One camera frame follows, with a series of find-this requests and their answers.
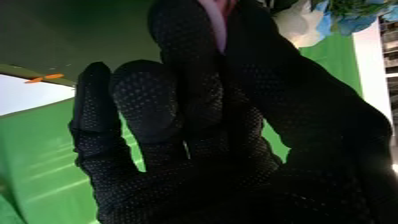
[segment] green surface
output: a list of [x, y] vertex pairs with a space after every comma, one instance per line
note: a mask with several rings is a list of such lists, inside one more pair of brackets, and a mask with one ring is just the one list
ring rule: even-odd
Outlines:
[[0, 220], [1, 223], [5, 224], [24, 224], [1, 194], [0, 194]]
[[[63, 72], [72, 80], [92, 61], [104, 61], [115, 67], [127, 60], [156, 59], [157, 49], [145, 31], [149, 1], [95, 1], [94, 9], [92, 0], [67, 1], [76, 3], [70, 7], [62, 5], [65, 1], [5, 2], [0, 52], [6, 55], [1, 53], [0, 63], [40, 73], [54, 67], [51, 73]], [[360, 92], [351, 39], [333, 36], [301, 52]], [[95, 223], [88, 180], [72, 164], [76, 155], [65, 128], [70, 105], [65, 101], [0, 118], [0, 175], [28, 224]], [[268, 126], [264, 136], [285, 157], [287, 150]], [[126, 138], [140, 161], [131, 135]]]

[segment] green wall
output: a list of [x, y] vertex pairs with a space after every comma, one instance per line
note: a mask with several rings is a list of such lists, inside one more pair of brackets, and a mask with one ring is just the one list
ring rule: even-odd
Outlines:
[[[301, 53], [360, 93], [351, 39], [333, 36]], [[69, 100], [0, 118], [0, 175], [28, 224], [90, 224], [95, 219], [86, 176], [72, 164], [70, 109]], [[268, 126], [264, 136], [284, 157], [287, 149]], [[138, 158], [131, 135], [124, 137]]]

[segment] gloved hand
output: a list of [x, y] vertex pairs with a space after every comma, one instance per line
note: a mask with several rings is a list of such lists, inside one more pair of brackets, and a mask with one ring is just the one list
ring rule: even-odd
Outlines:
[[[97, 219], [392, 223], [385, 118], [298, 55], [250, 0], [237, 3], [227, 30], [220, 56], [198, 3], [159, 0], [149, 31], [163, 64], [129, 62], [110, 75], [94, 63], [81, 73], [69, 127]], [[131, 162], [117, 110], [145, 173]], [[262, 117], [291, 147], [285, 164], [261, 138]]]

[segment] glove finger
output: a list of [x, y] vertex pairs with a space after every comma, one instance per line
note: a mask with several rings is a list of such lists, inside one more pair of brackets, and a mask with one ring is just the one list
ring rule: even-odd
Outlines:
[[227, 65], [291, 147], [269, 180], [269, 201], [280, 210], [275, 217], [287, 214], [284, 221], [296, 223], [309, 217], [314, 223], [371, 223], [374, 218], [392, 223], [398, 192], [387, 120], [351, 88], [300, 56], [268, 13], [243, 2], [248, 0], [237, 6], [239, 20], [237, 10], [229, 20]]
[[175, 77], [165, 66], [150, 61], [126, 63], [113, 72], [110, 93], [150, 171], [186, 160]]
[[266, 176], [278, 168], [280, 158], [262, 133], [262, 115], [253, 107], [227, 68], [221, 69], [223, 121], [229, 136], [230, 155], [239, 161], [261, 164]]
[[120, 137], [120, 121], [108, 95], [108, 80], [106, 65], [90, 64], [78, 78], [69, 123], [78, 153], [76, 165], [90, 177], [101, 212], [113, 206], [115, 192], [120, 190], [122, 182], [138, 175], [129, 147]]
[[216, 44], [205, 11], [195, 0], [159, 0], [149, 14], [149, 31], [161, 60], [177, 74], [184, 141], [189, 158], [227, 154], [221, 122], [221, 83]]

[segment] orange object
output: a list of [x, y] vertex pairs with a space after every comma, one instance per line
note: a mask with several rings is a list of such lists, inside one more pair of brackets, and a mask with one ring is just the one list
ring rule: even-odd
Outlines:
[[51, 74], [44, 76], [46, 79], [58, 79], [62, 77], [63, 77], [63, 74]]
[[38, 77], [38, 78], [28, 80], [24, 83], [30, 84], [30, 83], [37, 83], [37, 82], [40, 82], [40, 81], [42, 81], [42, 77]]

